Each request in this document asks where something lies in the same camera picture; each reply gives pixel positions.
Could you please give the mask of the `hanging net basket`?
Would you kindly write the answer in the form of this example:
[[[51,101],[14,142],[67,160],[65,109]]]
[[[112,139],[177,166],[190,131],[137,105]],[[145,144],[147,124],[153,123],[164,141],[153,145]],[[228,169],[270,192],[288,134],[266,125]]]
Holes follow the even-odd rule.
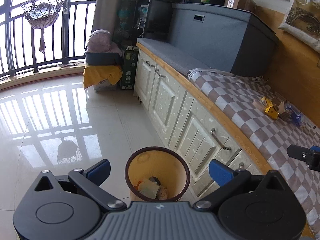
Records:
[[[67,0],[29,0],[21,7],[24,17],[33,29],[40,29],[39,51],[45,53],[46,44],[44,40],[44,30],[56,22],[60,10]]]

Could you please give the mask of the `blue plastic wrapper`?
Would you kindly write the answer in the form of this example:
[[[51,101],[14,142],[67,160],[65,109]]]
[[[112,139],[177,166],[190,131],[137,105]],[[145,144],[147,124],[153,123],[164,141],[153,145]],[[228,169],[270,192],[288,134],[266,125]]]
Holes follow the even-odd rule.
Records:
[[[287,103],[286,110],[289,111],[291,122],[297,126],[301,127],[303,124],[303,113],[294,105]]]

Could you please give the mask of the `brown cardboard box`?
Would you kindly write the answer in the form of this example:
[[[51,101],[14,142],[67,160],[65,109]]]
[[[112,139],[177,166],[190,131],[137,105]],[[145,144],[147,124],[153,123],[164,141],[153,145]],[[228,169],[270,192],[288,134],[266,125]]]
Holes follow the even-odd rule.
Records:
[[[254,12],[256,4],[253,0],[225,0],[225,7]]]

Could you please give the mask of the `yellow cloth covered box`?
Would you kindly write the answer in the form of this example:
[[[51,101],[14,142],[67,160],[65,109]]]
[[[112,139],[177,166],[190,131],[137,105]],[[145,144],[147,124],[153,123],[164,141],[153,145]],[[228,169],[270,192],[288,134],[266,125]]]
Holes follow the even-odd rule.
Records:
[[[87,89],[93,86],[96,92],[115,90],[122,75],[120,65],[86,65],[83,72],[83,87]]]

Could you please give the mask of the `cream cabinet bench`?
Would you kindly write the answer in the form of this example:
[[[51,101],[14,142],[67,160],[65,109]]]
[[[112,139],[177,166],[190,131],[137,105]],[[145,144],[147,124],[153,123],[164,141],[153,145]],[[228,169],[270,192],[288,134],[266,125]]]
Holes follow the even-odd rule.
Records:
[[[217,159],[231,168],[243,162],[253,174],[271,169],[263,155],[206,95],[184,75],[176,71],[141,44],[135,93],[145,107],[165,147],[178,153],[187,163],[191,179],[189,189],[199,199],[218,185],[209,176],[209,162]],[[160,77],[155,73],[159,69]],[[211,136],[211,129],[225,146],[223,150]]]

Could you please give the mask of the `grey fabric storage box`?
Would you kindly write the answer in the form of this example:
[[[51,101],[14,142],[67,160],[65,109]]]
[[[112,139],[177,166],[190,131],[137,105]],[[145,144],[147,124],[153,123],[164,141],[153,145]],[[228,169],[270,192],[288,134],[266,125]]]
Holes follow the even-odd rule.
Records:
[[[168,42],[210,68],[264,75],[278,38],[255,14],[219,5],[173,4]]]

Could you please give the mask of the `black balcony railing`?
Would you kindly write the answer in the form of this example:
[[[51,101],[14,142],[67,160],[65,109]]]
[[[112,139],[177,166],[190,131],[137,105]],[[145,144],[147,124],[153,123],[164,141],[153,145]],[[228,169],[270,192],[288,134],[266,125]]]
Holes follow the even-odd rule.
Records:
[[[1,79],[85,58],[96,0],[1,0]]]

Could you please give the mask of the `green cardboard box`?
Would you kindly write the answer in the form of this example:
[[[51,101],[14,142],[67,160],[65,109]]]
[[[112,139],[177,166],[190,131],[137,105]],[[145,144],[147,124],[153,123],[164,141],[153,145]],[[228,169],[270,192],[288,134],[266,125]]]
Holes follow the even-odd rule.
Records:
[[[136,69],[139,48],[136,46],[122,46],[123,63],[121,65],[123,75],[120,80],[121,90],[132,90],[135,85]]]

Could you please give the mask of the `printed canvas tote bag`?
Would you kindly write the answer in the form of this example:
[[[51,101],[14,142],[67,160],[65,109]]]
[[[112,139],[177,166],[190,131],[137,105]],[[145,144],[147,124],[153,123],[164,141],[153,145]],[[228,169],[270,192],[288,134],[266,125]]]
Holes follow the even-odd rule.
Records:
[[[319,52],[319,0],[290,0],[278,28]]]

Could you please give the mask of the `yellow carton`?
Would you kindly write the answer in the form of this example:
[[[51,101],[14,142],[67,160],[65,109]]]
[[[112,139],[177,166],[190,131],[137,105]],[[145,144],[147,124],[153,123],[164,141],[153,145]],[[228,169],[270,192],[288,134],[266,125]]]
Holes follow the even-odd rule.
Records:
[[[278,110],[276,105],[267,97],[262,97],[260,99],[261,103],[265,107],[264,113],[271,119],[277,120],[278,118]]]

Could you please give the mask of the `beige trash bin brown rim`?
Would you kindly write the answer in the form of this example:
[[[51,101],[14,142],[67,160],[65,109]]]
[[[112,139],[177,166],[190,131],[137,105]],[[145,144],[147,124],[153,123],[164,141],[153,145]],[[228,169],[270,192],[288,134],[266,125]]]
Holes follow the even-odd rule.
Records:
[[[152,146],[131,155],[125,180],[133,202],[176,202],[189,187],[190,171],[175,152]]]

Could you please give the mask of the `black shelf unit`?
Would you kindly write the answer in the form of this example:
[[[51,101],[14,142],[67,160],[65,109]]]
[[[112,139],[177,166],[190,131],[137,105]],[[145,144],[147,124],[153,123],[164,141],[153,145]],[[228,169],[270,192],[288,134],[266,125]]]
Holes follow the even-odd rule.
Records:
[[[172,5],[182,0],[121,0],[113,40],[133,46],[138,38],[166,41]]]

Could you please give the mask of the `brown white checkered blanket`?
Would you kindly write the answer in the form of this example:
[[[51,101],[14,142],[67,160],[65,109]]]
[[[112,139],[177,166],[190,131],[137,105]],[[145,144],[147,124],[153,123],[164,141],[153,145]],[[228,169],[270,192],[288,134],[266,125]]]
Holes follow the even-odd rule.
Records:
[[[260,77],[200,68],[190,70],[187,77],[238,126],[270,166],[282,173],[302,205],[311,231],[319,238],[319,172],[287,155],[290,145],[319,146],[319,128],[307,118],[297,127],[264,114],[254,103],[263,97],[281,97]]]

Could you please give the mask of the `grey bench cushion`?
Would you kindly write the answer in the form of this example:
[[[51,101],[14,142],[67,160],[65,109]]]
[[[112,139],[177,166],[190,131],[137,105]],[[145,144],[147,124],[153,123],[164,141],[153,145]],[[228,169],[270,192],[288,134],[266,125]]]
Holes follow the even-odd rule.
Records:
[[[137,43],[141,44],[185,77],[187,77],[188,73],[193,69],[209,69],[206,64],[167,42],[138,38]]]

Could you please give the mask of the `beige curtain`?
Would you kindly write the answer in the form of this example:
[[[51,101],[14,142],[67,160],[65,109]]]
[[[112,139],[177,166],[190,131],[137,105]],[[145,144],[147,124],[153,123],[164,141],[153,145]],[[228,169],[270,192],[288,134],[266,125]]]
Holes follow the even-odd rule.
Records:
[[[120,0],[96,0],[92,32],[108,30],[113,33]]]

